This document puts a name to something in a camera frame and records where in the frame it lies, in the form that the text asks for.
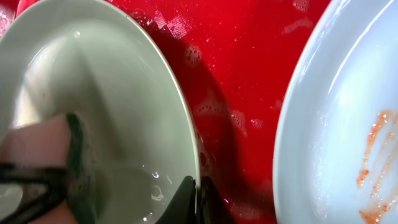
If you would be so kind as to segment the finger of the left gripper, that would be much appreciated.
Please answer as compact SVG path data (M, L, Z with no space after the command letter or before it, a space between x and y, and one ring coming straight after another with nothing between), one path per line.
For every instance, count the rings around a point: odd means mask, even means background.
M1 164L1 224L29 223L67 196L67 171L60 167Z

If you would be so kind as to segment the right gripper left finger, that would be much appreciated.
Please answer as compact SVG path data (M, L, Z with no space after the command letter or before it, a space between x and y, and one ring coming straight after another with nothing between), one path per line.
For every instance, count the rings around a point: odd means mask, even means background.
M196 183L186 176L155 224L195 224Z

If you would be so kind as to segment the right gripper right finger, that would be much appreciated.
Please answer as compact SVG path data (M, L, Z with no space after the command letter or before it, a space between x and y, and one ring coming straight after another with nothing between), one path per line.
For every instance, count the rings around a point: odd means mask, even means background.
M208 176L201 178L200 196L199 223L236 224L215 184Z

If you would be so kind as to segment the pink sponge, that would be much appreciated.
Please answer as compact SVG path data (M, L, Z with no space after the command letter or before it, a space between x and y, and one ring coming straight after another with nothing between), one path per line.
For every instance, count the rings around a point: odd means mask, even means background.
M36 224L76 224L67 204L67 157L71 131L65 114L42 123L10 131L1 143L1 162L49 171L44 177L56 194L53 208L32 220Z

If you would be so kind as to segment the light blue plate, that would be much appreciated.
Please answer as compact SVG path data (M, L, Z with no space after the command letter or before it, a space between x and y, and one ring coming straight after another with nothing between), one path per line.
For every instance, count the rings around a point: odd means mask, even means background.
M397 222L397 1L332 1L277 126L279 223Z
M72 134L66 201L78 223L156 223L198 146L165 57L105 1L39 1L1 38L1 143L65 114Z

